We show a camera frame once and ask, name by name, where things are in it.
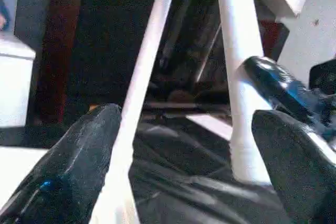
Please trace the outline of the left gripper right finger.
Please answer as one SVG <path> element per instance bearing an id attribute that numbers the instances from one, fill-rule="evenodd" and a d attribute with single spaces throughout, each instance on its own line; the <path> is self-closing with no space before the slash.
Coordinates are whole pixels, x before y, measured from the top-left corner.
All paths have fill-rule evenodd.
<path id="1" fill-rule="evenodd" d="M 257 110 L 251 130 L 271 183 L 294 223 L 335 223 L 335 151 L 311 127 Z"/>

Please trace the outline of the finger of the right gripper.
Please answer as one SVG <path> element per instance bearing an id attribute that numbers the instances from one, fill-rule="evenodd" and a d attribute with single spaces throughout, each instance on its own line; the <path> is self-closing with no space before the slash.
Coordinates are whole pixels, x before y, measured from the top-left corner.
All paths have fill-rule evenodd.
<path id="1" fill-rule="evenodd" d="M 335 138 L 335 95 L 308 89 L 275 61 L 252 56 L 243 67 L 263 98 L 281 106 L 296 120 L 314 128 L 324 138 Z"/>

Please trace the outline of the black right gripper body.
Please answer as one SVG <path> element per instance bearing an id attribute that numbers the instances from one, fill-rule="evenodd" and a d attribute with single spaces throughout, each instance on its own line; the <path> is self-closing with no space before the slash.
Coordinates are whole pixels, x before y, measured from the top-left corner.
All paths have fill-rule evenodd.
<path id="1" fill-rule="evenodd" d="M 310 69 L 309 88 L 321 97 L 324 104 L 322 122 L 335 128 L 335 59 L 317 64 Z"/>

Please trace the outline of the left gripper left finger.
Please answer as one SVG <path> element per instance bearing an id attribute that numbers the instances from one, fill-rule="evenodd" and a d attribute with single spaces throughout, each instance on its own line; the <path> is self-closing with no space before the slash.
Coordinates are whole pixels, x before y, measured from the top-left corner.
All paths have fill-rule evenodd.
<path id="1" fill-rule="evenodd" d="M 113 103 L 80 117 L 20 182 L 1 223 L 89 223 L 120 122 Z"/>

